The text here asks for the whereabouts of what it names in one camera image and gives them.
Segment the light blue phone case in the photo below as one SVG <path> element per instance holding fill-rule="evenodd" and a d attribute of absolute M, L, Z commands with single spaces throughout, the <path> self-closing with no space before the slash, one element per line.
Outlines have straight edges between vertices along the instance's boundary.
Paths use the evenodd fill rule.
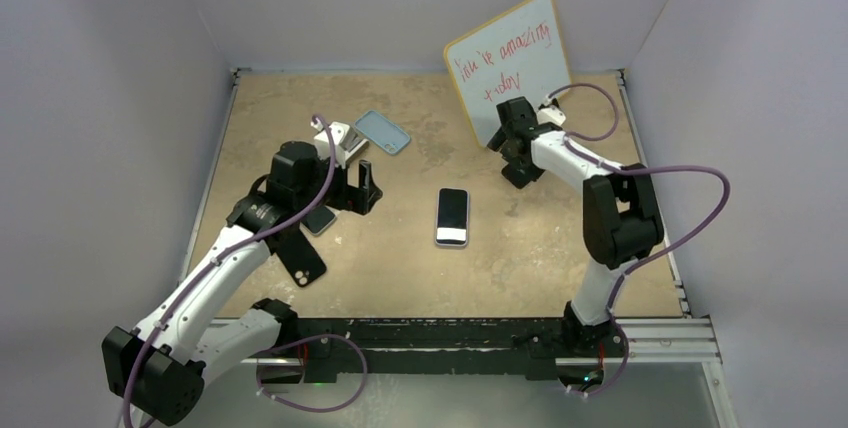
<path fill-rule="evenodd" d="M 374 110 L 369 110 L 354 122 L 354 128 L 385 153 L 399 154 L 411 142 L 411 137 L 397 124 Z"/>

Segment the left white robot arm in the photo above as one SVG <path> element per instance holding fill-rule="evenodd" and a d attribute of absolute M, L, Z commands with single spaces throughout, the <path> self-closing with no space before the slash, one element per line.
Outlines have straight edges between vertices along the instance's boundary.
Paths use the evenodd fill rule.
<path fill-rule="evenodd" d="M 368 214 L 382 197 L 372 165 L 358 163 L 358 183 L 333 154 L 290 141 L 273 156 L 269 173 L 257 178 L 226 219 L 200 264 L 154 312 L 133 329 L 114 327 L 102 342 L 110 390 L 122 397 L 122 427 L 140 420 L 173 426 L 197 405 L 204 388 L 243 359 L 268 351 L 284 357 L 311 342 L 352 340 L 326 331 L 302 336 L 297 313 L 266 298 L 240 319 L 216 331 L 211 324 L 257 268 L 271 256 L 313 282 L 326 271 L 300 230 L 302 218 L 319 206 Z"/>

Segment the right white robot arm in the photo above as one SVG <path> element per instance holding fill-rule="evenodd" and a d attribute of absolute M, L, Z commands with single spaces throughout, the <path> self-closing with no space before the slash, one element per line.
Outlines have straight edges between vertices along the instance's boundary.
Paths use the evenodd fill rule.
<path fill-rule="evenodd" d="M 645 260 L 664 239 L 653 182 L 641 164 L 598 157 L 539 112 L 524 97 L 496 107 L 500 126 L 487 144 L 505 161 L 501 174 L 522 189 L 550 173 L 582 198 L 583 242 L 589 253 L 583 281 L 567 302 L 561 340 L 584 355 L 608 336 L 612 309 L 628 269 Z"/>

